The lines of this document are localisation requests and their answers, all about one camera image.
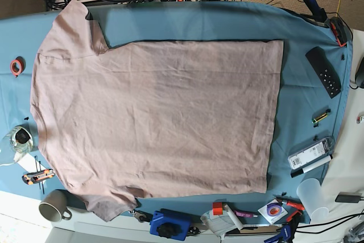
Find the pink T-shirt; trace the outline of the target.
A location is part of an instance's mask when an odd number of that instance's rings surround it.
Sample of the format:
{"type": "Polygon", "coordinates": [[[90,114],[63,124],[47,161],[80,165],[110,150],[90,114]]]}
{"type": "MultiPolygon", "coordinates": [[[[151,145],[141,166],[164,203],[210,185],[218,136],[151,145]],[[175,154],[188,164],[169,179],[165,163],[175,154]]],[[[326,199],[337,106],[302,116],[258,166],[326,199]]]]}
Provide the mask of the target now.
{"type": "Polygon", "coordinates": [[[38,148],[104,221],[137,198],[264,193],[284,43],[133,42],[109,48],[71,1],[34,61],[38,148]]]}

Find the red cube block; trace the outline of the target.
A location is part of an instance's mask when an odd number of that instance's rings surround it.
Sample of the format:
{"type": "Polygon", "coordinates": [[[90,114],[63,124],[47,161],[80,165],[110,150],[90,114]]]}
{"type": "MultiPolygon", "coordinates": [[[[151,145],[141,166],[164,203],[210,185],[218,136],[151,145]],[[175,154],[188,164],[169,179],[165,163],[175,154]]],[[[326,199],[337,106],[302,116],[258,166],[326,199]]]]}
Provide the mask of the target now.
{"type": "Polygon", "coordinates": [[[214,202],[212,204],[212,213],[214,216],[220,216],[224,213],[223,202],[214,202]]]}

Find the white paper roll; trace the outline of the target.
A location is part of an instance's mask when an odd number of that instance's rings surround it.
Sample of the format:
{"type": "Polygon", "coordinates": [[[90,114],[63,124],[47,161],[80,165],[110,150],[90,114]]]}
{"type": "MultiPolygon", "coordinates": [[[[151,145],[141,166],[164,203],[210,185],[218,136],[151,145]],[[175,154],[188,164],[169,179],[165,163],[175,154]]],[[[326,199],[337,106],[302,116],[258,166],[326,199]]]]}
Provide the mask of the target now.
{"type": "Polygon", "coordinates": [[[239,220],[239,218],[235,215],[234,211],[227,205],[223,205],[224,210],[227,212],[229,217],[231,218],[232,222],[235,224],[238,230],[243,229],[243,224],[239,220]]]}

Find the silver carabiner keyring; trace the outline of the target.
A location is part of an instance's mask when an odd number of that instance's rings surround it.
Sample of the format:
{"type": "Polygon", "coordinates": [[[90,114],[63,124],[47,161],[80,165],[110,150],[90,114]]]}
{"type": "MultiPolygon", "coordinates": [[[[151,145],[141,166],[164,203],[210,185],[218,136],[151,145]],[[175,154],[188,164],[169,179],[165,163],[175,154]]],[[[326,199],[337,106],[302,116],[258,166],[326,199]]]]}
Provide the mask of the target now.
{"type": "Polygon", "coordinates": [[[140,223],[149,223],[151,221],[151,217],[148,214],[145,214],[141,211],[131,210],[128,211],[134,218],[136,218],[140,223]]]}

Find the purple pen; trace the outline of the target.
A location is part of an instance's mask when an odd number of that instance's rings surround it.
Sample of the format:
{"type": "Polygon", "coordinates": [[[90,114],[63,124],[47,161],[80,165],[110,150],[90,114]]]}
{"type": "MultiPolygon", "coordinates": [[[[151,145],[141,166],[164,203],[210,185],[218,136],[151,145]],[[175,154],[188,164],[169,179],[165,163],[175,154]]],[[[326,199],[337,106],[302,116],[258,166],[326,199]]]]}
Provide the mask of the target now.
{"type": "Polygon", "coordinates": [[[245,211],[234,211],[234,214],[238,217],[244,217],[244,218],[256,218],[258,217],[257,214],[252,212],[245,212],[245,211]]]}

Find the white marker pen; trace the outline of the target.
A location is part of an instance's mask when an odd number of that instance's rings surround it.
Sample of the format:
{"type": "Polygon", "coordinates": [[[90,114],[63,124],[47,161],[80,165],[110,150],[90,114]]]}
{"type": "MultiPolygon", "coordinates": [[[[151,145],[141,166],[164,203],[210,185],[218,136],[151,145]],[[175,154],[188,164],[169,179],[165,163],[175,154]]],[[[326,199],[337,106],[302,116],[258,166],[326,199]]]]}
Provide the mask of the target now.
{"type": "Polygon", "coordinates": [[[292,172],[291,173],[291,178],[295,178],[295,177],[297,177],[299,175],[302,175],[302,174],[305,174],[305,173],[307,173],[309,171],[312,171],[315,168],[318,168],[318,167],[330,162],[332,159],[333,159],[333,155],[328,155],[328,156],[326,156],[326,157],[324,157],[324,158],[322,158],[322,159],[320,159],[320,160],[318,160],[318,161],[316,161],[316,162],[314,162],[314,163],[312,163],[310,165],[307,165],[307,166],[305,166],[305,167],[303,167],[303,168],[301,168],[301,169],[299,169],[297,171],[292,172]]]}

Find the clear plastic case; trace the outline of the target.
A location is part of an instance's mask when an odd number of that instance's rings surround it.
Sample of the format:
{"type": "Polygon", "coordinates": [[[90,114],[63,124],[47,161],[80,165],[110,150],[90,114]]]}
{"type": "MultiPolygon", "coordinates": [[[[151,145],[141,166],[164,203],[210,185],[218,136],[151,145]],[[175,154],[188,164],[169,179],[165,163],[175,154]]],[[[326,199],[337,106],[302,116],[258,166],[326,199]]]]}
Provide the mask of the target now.
{"type": "Polygon", "coordinates": [[[332,137],[325,137],[290,155],[288,157],[288,163],[291,169],[296,170],[329,153],[332,150],[334,143],[335,141],[332,137]]]}

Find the black remote control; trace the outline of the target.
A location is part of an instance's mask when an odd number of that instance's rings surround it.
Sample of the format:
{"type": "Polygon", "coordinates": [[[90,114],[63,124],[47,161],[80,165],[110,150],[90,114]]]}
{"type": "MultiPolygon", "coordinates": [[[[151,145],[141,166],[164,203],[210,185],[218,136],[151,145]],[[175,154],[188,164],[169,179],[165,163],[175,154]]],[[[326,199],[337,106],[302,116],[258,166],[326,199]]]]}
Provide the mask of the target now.
{"type": "Polygon", "coordinates": [[[314,47],[305,54],[305,57],[316,72],[329,97],[334,98],[338,95],[341,92],[341,81],[327,59],[324,50],[321,47],[314,47]]]}

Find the translucent plastic cup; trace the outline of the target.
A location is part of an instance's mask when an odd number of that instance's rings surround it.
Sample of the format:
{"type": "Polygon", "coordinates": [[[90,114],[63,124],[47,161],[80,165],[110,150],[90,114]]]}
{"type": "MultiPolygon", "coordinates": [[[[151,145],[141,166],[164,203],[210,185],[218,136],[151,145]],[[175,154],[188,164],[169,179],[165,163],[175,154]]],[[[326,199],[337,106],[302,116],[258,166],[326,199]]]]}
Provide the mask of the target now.
{"type": "Polygon", "coordinates": [[[318,223],[326,220],[329,209],[321,184],[317,179],[309,178],[302,181],[297,187],[296,193],[311,221],[318,223]]]}

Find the clear glass jar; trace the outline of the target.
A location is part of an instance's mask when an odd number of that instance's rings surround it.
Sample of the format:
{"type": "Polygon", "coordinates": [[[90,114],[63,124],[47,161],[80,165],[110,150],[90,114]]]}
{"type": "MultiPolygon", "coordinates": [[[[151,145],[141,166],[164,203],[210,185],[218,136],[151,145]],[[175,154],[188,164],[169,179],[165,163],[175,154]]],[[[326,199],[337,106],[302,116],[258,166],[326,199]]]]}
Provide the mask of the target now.
{"type": "Polygon", "coordinates": [[[4,137],[4,147],[12,153],[30,153],[33,148],[33,138],[23,126],[15,126],[4,137]]]}

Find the blue bar clamp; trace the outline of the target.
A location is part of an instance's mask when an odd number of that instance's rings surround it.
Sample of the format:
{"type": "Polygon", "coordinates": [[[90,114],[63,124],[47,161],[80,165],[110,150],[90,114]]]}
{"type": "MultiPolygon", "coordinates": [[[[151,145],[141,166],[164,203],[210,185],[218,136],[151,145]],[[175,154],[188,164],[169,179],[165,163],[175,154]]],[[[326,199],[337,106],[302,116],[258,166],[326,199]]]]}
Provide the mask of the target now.
{"type": "Polygon", "coordinates": [[[320,7],[316,0],[303,0],[312,15],[306,15],[307,18],[316,22],[324,23],[327,20],[327,14],[324,8],[320,7]]]}

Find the orange utility knife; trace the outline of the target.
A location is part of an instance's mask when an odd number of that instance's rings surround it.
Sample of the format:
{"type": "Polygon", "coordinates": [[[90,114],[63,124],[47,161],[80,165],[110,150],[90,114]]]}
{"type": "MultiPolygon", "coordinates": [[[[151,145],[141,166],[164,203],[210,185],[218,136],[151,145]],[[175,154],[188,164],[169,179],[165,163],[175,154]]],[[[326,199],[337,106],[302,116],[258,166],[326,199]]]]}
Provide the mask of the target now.
{"type": "Polygon", "coordinates": [[[41,183],[49,178],[55,176],[55,172],[52,169],[45,169],[38,172],[27,173],[22,176],[24,183],[28,185],[41,183]]]}

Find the red tape roll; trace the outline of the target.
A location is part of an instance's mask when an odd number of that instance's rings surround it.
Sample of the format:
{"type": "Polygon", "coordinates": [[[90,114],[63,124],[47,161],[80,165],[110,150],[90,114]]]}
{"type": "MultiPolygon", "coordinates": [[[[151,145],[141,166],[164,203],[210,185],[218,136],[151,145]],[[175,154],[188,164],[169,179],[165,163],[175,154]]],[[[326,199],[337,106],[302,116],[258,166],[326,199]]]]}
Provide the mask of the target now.
{"type": "Polygon", "coordinates": [[[14,60],[11,61],[10,63],[10,70],[11,73],[15,76],[18,77],[21,73],[23,73],[24,69],[26,67],[26,63],[24,58],[22,58],[21,56],[16,57],[14,60]]]}

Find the orange black clamp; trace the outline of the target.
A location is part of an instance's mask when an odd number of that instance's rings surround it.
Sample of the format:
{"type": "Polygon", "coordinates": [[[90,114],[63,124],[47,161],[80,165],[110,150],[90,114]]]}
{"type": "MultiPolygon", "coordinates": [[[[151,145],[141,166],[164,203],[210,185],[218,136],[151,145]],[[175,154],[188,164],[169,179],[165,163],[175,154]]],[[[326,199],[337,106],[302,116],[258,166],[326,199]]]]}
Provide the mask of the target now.
{"type": "Polygon", "coordinates": [[[332,17],[329,20],[330,29],[334,34],[336,41],[340,47],[346,46],[348,38],[344,28],[344,23],[339,17],[332,17]]]}

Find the red handled pliers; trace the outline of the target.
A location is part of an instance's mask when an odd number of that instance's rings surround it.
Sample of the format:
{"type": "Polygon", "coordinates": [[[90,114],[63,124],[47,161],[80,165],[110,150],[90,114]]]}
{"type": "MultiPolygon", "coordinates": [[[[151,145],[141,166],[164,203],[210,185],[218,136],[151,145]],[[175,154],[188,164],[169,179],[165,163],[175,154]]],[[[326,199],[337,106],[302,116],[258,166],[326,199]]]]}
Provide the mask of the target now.
{"type": "Polygon", "coordinates": [[[304,211],[305,210],[305,208],[304,208],[304,206],[302,205],[301,202],[294,201],[294,200],[284,198],[284,197],[281,197],[281,196],[276,196],[275,199],[278,202],[283,203],[283,204],[285,204],[285,205],[287,205],[289,207],[296,208],[299,211],[304,211]]]}

